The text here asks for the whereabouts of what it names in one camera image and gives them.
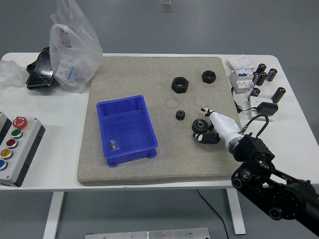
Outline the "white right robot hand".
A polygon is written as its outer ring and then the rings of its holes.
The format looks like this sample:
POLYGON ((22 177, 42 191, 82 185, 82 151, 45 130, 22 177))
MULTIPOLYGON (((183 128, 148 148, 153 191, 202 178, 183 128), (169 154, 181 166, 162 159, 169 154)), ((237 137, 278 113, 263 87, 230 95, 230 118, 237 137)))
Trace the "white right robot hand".
POLYGON ((217 144, 223 140, 227 150, 232 152, 243 138, 235 120, 210 108, 202 108, 201 111, 209 117, 211 125, 208 126, 204 119, 196 119, 192 124, 194 138, 202 144, 217 144))

